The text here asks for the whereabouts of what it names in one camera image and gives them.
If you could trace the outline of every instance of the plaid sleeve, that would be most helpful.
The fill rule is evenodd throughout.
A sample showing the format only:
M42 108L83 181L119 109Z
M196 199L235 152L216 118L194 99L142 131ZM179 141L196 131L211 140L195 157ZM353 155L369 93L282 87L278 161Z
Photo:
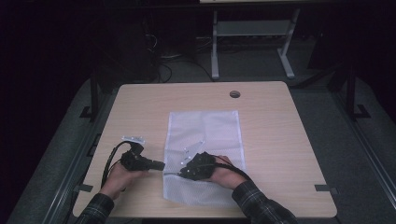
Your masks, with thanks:
M98 193L82 211L76 221L77 224L93 224L106 222L108 215L113 210L114 202L105 194Z
M233 199L238 203L245 216L250 218L252 224L297 223L296 217L291 211L265 197L253 181L240 184L233 191Z

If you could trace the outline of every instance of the hand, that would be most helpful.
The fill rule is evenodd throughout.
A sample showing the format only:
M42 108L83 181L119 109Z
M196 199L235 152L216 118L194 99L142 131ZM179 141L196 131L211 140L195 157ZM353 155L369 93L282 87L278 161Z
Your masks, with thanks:
M113 169L111 169L110 175L99 193L103 193L112 200L116 200L122 190L131 186L137 178L147 175L149 175L149 171L128 171L121 163L117 162Z
M224 163L224 164L232 164L230 159L226 156L217 156L216 157L217 163ZM216 167L215 171L213 172L212 176L209 178L210 181L219 184L220 186L226 189L235 189L243 182L247 181L244 177L240 174L221 167Z

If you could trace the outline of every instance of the light wood table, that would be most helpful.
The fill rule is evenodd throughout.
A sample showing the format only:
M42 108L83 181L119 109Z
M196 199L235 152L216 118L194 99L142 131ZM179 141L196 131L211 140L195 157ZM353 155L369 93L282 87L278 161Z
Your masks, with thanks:
M239 91L232 98L230 91ZM238 110L247 173L271 198L297 217L334 217L336 208L289 89L283 82L124 85L74 207L79 216L100 189L108 156L123 135L146 139L142 156L163 161L172 111ZM114 160L129 148L120 148ZM239 208L187 206L163 198L162 172L150 171L116 200L113 217L243 217Z

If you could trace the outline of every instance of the person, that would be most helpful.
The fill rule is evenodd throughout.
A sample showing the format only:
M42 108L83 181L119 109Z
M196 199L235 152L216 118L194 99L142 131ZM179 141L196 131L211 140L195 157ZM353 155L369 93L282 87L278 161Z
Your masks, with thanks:
M231 164L231 161L226 156L217 156L216 162ZM113 201L120 196L120 193L125 188L131 187L138 178L147 176L148 174L148 171L128 171L117 162L110 171L104 186L82 211L76 223L105 223L114 207ZM207 181L217 183L226 189L232 189L233 199L252 224L297 223L296 217L291 211L279 203L268 199L252 180L246 180L232 170L216 167L212 176Z

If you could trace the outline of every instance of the person's left hand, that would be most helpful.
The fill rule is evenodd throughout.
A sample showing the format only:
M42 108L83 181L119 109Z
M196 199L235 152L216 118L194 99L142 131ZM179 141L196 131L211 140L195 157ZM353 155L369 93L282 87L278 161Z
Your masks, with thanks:
M149 175L149 171L128 171L121 163L117 162L113 166L113 169L111 169L110 175L99 193L107 195L112 200L116 200L122 190L131 186L137 178L147 175Z

